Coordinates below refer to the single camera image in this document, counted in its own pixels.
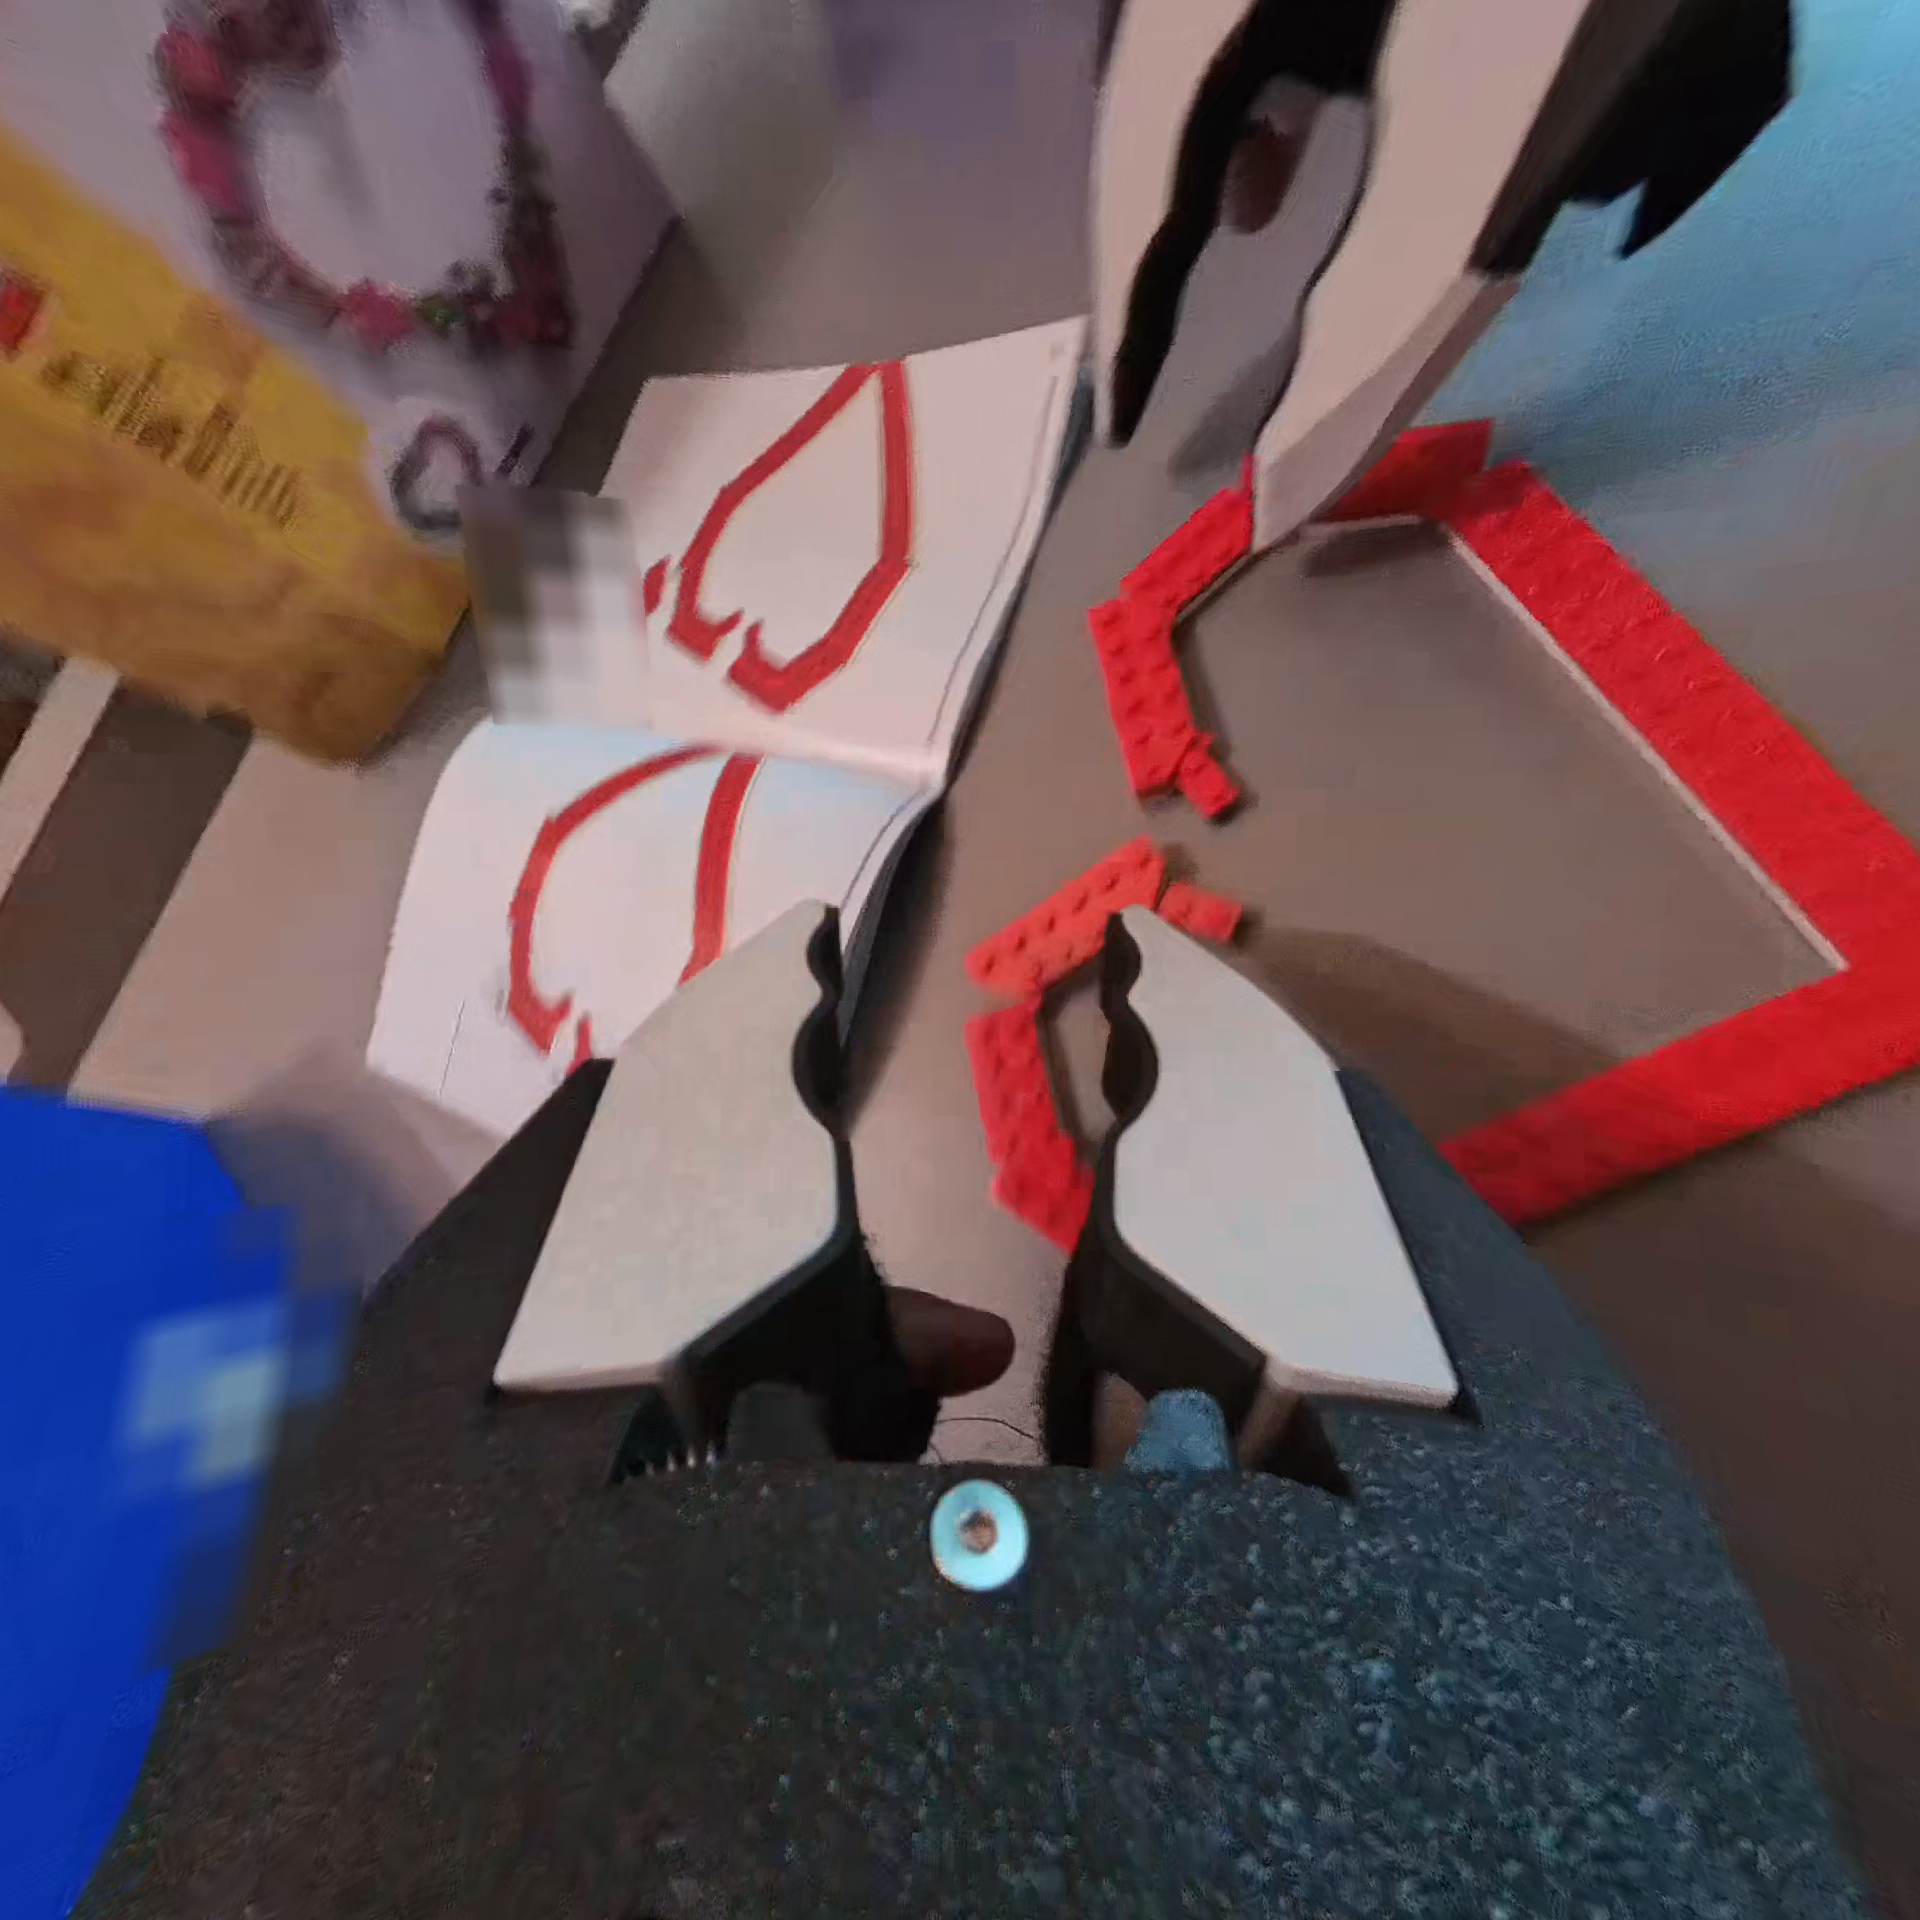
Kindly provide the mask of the person's left hand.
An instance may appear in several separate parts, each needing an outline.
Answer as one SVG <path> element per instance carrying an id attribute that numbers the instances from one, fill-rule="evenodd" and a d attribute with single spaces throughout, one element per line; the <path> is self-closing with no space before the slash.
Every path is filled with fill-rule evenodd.
<path id="1" fill-rule="evenodd" d="M 923 1290 L 886 1290 L 907 1377 L 937 1398 L 964 1398 L 998 1381 L 1015 1364 L 1012 1325 L 987 1307 L 952 1302 Z"/>

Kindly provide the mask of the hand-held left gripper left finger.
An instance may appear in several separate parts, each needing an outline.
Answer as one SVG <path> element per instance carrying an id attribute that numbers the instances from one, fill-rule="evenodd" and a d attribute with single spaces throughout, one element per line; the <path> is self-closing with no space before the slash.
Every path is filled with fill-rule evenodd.
<path id="1" fill-rule="evenodd" d="M 499 1394 L 668 1386 L 842 1232 L 838 907 L 804 899 L 617 1050 L 495 1364 Z"/>

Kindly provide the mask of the blue box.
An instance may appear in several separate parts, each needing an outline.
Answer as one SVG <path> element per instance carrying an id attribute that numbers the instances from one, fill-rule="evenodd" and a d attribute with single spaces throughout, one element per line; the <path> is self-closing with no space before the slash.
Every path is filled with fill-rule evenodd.
<path id="1" fill-rule="evenodd" d="M 81 1897 L 354 1317 L 203 1124 L 4 1089 L 7 1918 Z"/>

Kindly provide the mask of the open instruction booklet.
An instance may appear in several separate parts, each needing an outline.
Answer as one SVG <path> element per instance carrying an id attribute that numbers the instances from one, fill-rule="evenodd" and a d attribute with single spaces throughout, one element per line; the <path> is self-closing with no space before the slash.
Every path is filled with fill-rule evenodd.
<path id="1" fill-rule="evenodd" d="M 369 1067 L 499 1139 L 800 901 L 842 1006 L 1075 443 L 1086 324 L 651 380 L 602 493 L 468 489 L 490 714 L 425 804 Z"/>

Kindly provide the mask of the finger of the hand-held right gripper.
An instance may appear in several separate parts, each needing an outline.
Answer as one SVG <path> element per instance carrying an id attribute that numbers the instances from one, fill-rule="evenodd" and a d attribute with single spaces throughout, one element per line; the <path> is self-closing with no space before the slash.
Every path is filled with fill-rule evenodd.
<path id="1" fill-rule="evenodd" d="M 1105 2 L 1092 135 L 1092 395 L 1131 443 L 1214 232 L 1271 228 L 1318 120 L 1371 88 L 1395 2 Z"/>
<path id="2" fill-rule="evenodd" d="M 1252 542 L 1339 502 L 1513 297 L 1540 212 L 1651 43 L 1648 2 L 1397 2 L 1376 142 L 1252 454 Z"/>

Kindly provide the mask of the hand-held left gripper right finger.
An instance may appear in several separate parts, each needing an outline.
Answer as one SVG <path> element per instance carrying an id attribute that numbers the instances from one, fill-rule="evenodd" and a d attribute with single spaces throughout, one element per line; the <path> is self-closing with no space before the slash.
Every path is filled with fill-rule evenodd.
<path id="1" fill-rule="evenodd" d="M 1159 910 L 1116 914 L 1096 1228 L 1123 1307 L 1108 1366 L 1226 1410 L 1332 1398 L 1447 1410 L 1461 1380 L 1333 1055 Z"/>

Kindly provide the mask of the small red brick arc piece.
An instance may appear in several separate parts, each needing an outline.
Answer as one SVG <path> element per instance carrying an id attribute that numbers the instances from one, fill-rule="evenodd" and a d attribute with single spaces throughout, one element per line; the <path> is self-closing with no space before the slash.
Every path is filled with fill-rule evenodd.
<path id="1" fill-rule="evenodd" d="M 1147 904 L 1216 947 L 1234 944 L 1245 922 L 1240 899 L 1173 870 L 1167 851 L 1138 836 L 1056 886 L 967 956 L 975 988 L 997 1000 L 967 1024 L 990 1198 L 1061 1253 L 1083 1232 L 1096 1170 L 1055 1095 L 1044 1014 L 1048 996 L 1096 962 L 1108 922 L 1129 904 Z"/>

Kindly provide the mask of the yellow and white toy box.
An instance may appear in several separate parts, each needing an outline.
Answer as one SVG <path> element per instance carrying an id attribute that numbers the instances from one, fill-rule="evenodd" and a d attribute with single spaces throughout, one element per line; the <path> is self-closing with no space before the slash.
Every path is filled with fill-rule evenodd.
<path id="1" fill-rule="evenodd" d="M 4 631 L 372 752 L 671 223 L 566 2 L 7 2 Z"/>

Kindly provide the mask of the large red brick heart frame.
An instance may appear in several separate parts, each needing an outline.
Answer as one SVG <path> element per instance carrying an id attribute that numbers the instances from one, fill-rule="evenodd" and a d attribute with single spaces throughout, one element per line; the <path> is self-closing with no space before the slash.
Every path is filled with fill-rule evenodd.
<path id="1" fill-rule="evenodd" d="M 1917 845 L 1493 421 L 1402 432 L 1314 523 L 1432 522 L 1827 959 L 1444 1143 L 1535 1226 L 1917 1070 Z"/>

